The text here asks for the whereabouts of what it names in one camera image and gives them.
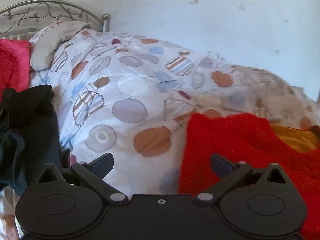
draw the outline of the polka dot blanket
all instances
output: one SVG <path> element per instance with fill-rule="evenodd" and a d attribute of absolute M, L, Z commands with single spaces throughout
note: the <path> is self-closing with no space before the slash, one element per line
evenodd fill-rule
<path fill-rule="evenodd" d="M 320 122 L 316 103 L 273 73 L 127 33 L 84 29 L 31 78 L 31 86 L 53 87 L 71 163 L 111 152 L 114 169 L 104 180 L 128 196 L 177 192 L 194 112 L 248 112 L 303 129 Z"/>

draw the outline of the pink garment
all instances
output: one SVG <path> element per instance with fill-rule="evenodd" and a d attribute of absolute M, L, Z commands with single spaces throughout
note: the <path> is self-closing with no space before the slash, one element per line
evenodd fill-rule
<path fill-rule="evenodd" d="M 30 47 L 28 41 L 0 40 L 0 101 L 6 88 L 21 92 L 29 87 Z"/>

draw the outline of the bed headboard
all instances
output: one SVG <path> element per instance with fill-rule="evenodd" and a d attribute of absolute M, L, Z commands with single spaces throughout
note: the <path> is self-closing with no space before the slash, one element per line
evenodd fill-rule
<path fill-rule="evenodd" d="M 54 20 L 89 22 L 97 31 L 107 32 L 110 14 L 97 17 L 79 5 L 61 0 L 25 1 L 0 11 L 0 39 L 29 38 Z"/>

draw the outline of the wall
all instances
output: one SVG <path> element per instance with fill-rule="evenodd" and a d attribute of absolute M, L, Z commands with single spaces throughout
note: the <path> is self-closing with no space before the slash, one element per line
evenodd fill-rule
<path fill-rule="evenodd" d="M 5 8 L 24 0 L 0 0 Z M 320 88 L 320 0 L 68 0 L 112 15 L 111 30 L 211 51 L 237 65 L 265 68 Z"/>

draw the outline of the red cloth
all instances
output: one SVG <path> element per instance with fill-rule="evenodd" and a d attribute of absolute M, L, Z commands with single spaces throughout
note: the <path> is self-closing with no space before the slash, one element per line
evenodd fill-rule
<path fill-rule="evenodd" d="M 252 114 L 209 119 L 193 114 L 187 129 L 179 193 L 196 195 L 219 181 L 211 171 L 210 156 L 218 153 L 230 161 L 246 161 L 254 168 L 279 163 L 308 206 L 301 234 L 320 239 L 320 150 L 302 154 L 279 139 L 268 120 Z"/>
<path fill-rule="evenodd" d="M 30 42 L 0 40 L 0 101 L 5 88 L 17 92 L 29 86 Z"/>

